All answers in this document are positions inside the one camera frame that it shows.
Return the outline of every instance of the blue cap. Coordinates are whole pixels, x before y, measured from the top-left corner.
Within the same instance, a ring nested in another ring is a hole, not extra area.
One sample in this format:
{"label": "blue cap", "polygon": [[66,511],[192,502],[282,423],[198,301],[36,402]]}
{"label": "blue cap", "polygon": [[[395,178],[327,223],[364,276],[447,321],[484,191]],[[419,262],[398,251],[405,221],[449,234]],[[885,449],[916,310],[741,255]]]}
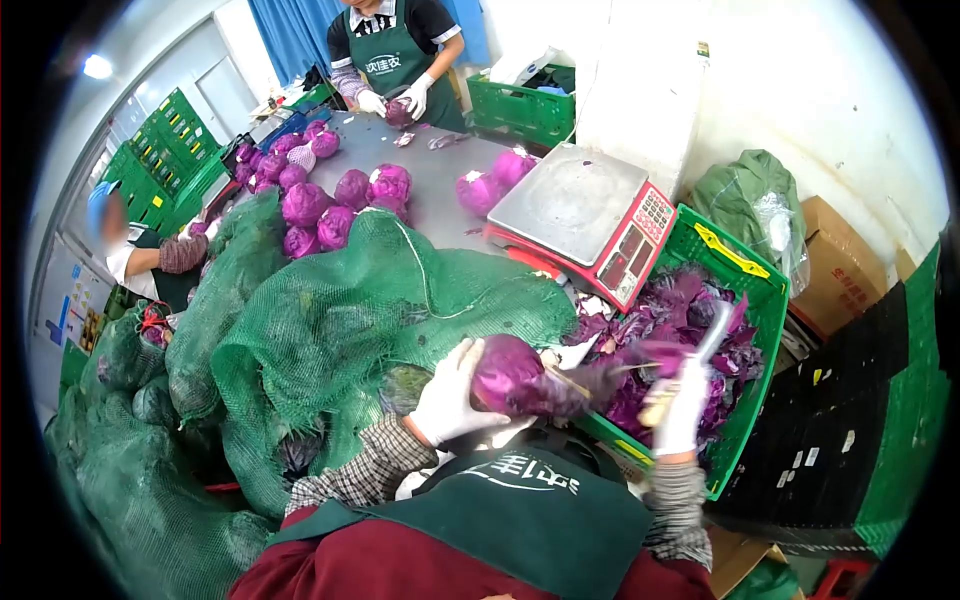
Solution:
{"label": "blue cap", "polygon": [[101,181],[86,199],[86,232],[90,236],[90,241],[100,241],[100,229],[104,224],[107,198],[110,192],[118,187],[120,187],[120,181]]}

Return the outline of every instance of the red stool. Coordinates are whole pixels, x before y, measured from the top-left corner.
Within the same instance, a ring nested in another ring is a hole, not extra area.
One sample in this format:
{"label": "red stool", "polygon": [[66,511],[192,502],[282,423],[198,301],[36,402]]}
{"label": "red stool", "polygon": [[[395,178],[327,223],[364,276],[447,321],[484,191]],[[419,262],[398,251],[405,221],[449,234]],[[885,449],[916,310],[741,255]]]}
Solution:
{"label": "red stool", "polygon": [[845,559],[831,559],[827,561],[827,574],[817,587],[816,593],[808,596],[807,600],[836,600],[849,598],[855,588],[857,579],[870,573],[874,566],[863,561],[848,561]]}

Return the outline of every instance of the stainless steel table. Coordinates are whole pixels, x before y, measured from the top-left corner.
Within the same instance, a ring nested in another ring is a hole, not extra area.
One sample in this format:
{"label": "stainless steel table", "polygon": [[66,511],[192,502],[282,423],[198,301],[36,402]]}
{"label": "stainless steel table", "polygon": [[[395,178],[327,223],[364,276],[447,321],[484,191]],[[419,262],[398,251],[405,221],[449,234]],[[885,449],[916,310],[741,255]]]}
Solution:
{"label": "stainless steel table", "polygon": [[455,146],[431,151],[426,147],[428,141],[451,132],[416,125],[410,130],[416,134],[413,141],[398,148],[394,140],[400,132],[380,117],[366,113],[334,111],[327,125],[340,134],[340,149],[330,158],[318,158],[317,166],[307,176],[327,194],[333,195],[337,181],[349,169],[360,169],[369,175],[384,162],[398,164],[413,179],[407,205],[410,222],[435,248],[504,254],[479,233],[464,235],[467,230],[481,228],[486,220],[463,210],[454,192],[457,179],[468,171],[491,169],[496,157],[506,150],[504,146],[471,137]]}

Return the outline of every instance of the apron logo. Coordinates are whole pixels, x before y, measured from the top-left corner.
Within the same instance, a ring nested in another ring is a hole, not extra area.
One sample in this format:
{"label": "apron logo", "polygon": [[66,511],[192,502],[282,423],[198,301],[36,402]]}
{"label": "apron logo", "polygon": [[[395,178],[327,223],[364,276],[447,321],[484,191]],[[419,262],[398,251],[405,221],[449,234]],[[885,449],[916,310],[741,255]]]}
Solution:
{"label": "apron logo", "polygon": [[402,66],[400,59],[393,54],[381,54],[373,57],[367,63],[367,73],[370,75],[383,75],[384,73],[393,73],[394,69]]}
{"label": "apron logo", "polygon": [[458,475],[476,475],[505,488],[552,492],[566,488],[577,495],[580,482],[556,472],[544,461],[520,452],[508,452],[495,461],[462,470]]}

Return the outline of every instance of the green apron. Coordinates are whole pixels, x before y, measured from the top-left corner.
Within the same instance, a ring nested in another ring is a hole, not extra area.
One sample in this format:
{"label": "green apron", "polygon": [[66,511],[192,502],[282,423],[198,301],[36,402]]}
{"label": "green apron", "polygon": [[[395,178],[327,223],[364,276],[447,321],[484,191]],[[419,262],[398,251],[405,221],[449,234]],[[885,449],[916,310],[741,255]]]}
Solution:
{"label": "green apron", "polygon": [[[158,249],[160,247],[163,238],[160,237],[159,233],[139,223],[130,223],[130,227],[143,229],[140,237],[132,242],[136,248]],[[169,304],[170,310],[174,313],[186,310],[186,296],[191,289],[200,284],[200,271],[203,267],[202,263],[179,275],[164,273],[159,268],[151,269],[150,273],[154,276],[157,297],[160,301]]]}
{"label": "green apron", "polygon": [[599,600],[616,595],[652,519],[627,491],[609,456],[567,436],[559,443],[550,436],[456,458],[431,481],[428,492],[418,490],[410,499],[380,506],[350,509],[327,500],[313,515],[278,532],[271,544],[322,538],[366,518],[381,518],[534,588],[562,598]]}
{"label": "green apron", "polygon": [[[404,0],[396,1],[394,27],[360,37],[350,29],[351,9],[344,11],[353,65],[367,73],[373,91],[381,96],[400,85],[412,84],[433,64],[434,58],[424,54],[407,31],[404,5]],[[464,115],[446,73],[427,90],[426,112],[420,123],[452,132],[467,132]]]}

